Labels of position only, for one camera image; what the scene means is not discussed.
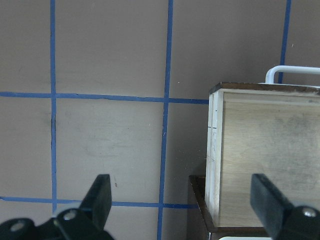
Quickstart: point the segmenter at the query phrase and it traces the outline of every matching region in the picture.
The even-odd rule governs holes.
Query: blue grid
[[[190,209],[197,208],[194,204],[170,204],[164,203],[165,191],[165,170],[166,170],[166,147],[167,147],[167,128],[168,128],[168,110],[169,103],[178,104],[197,104],[208,105],[207,99],[190,99],[190,98],[170,98],[170,72],[171,72],[171,52],[172,52],[172,30],[173,30],[173,3],[174,0],[168,0],[168,21],[167,21],[167,46],[166,46],[166,67],[165,67],[165,84],[164,97],[138,97],[138,96],[123,96],[123,95],[107,95],[107,94],[78,94],[78,93],[57,93],[56,92],[56,33],[55,33],[55,8],[56,1],[50,0],[50,93],[32,93],[32,92],[0,92],[1,97],[8,98],[46,98],[51,99],[51,181],[52,181],[52,198],[32,198],[32,197],[3,197],[0,200],[8,202],[26,202],[26,203],[47,203],[52,204],[52,211],[55,211],[57,204],[69,204],[79,202],[79,200],[71,199],[57,199],[57,167],[56,167],[56,112],[57,99],[106,99],[113,101],[134,101],[134,102],[156,102],[163,103],[163,120],[162,120],[162,141],[161,141],[161,164],[160,164],[160,188],[159,201],[155,203],[149,202],[120,202],[113,201],[112,206],[122,207],[147,207],[158,208],[158,225],[157,225],[157,239],[162,238],[162,221],[163,208],[170,209]],[[280,64],[285,64],[287,40],[289,32],[291,13],[291,0],[286,1],[285,18],[283,37],[281,45],[281,59]],[[281,84],[283,74],[279,74],[278,82]]]

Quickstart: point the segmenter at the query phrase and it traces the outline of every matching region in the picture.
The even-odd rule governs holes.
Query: metal handle
[[[286,65],[275,66],[266,73],[265,75],[266,84],[274,84],[274,77],[276,72],[320,75],[320,67],[286,66]]]

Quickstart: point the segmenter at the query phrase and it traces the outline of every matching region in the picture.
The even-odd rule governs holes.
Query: silver bolt
[[[10,231],[11,231],[11,232],[19,231],[19,230],[23,229],[24,226],[25,226],[25,222],[22,221],[22,220],[19,220],[18,222],[16,222],[15,224],[13,224],[13,225],[10,227]]]
[[[309,218],[314,218],[315,216],[317,216],[317,213],[315,210],[313,210],[310,207],[304,207],[302,209],[303,215],[309,217]]]
[[[76,217],[77,215],[77,211],[76,210],[70,210],[69,212],[67,212],[64,216],[63,219],[66,221],[72,220]]]

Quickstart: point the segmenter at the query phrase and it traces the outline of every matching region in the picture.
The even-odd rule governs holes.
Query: wooden panel
[[[320,208],[320,106],[278,103],[224,103],[220,227],[261,226],[250,206],[252,173]]]

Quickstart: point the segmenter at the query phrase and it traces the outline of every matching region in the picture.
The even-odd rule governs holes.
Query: metal screw head
[[[63,219],[66,221],[69,221],[74,219],[76,215],[77,215],[77,211],[72,209],[63,216]]]
[[[13,224],[13,225],[10,227],[10,231],[11,231],[11,232],[19,231],[19,230],[23,229],[24,226],[25,226],[25,222],[22,221],[22,220],[19,220],[18,222],[16,222],[15,224]]]
[[[315,216],[317,216],[316,211],[310,207],[304,207],[302,209],[302,212],[303,212],[303,215],[309,218],[314,218]]]

